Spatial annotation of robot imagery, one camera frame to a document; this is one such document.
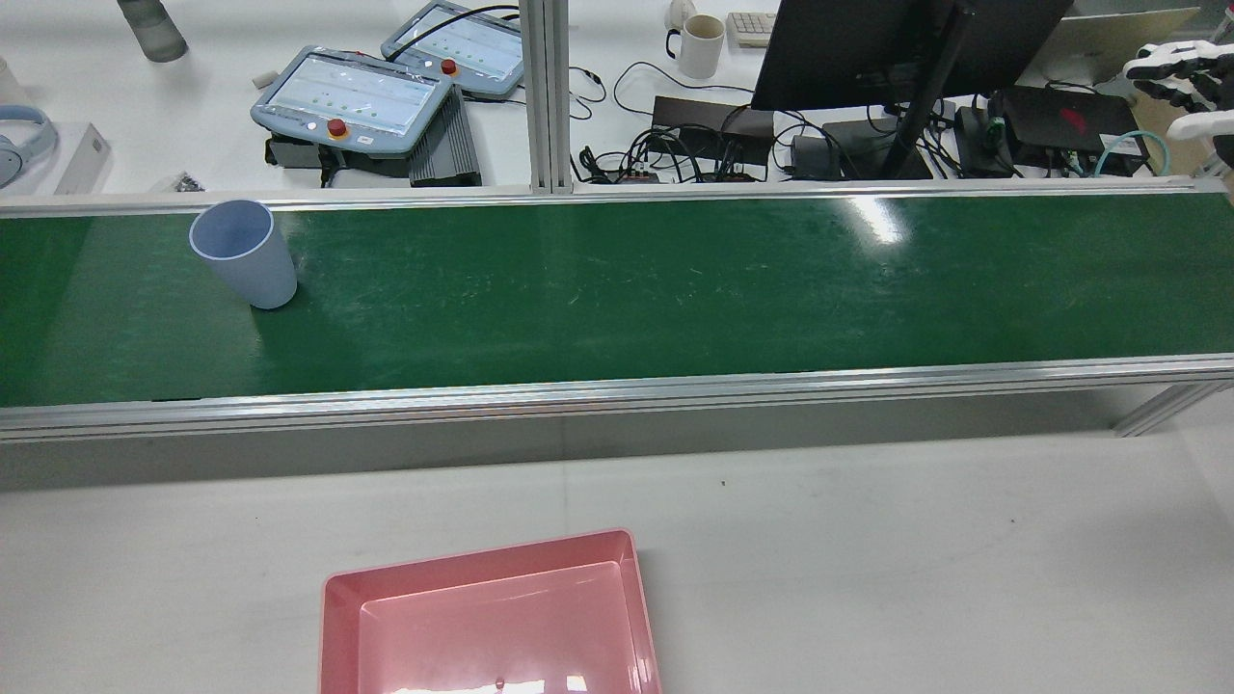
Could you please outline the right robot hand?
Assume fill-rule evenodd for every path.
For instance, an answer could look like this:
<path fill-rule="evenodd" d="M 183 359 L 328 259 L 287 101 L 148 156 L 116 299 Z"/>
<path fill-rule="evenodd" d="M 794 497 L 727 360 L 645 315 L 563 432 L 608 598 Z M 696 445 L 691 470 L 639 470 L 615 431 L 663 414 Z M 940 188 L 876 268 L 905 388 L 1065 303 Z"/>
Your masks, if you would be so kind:
<path fill-rule="evenodd" d="M 1167 141 L 1208 138 L 1233 165 L 1233 47 L 1206 40 L 1141 44 L 1122 70 L 1137 91 L 1183 110 L 1169 123 Z"/>

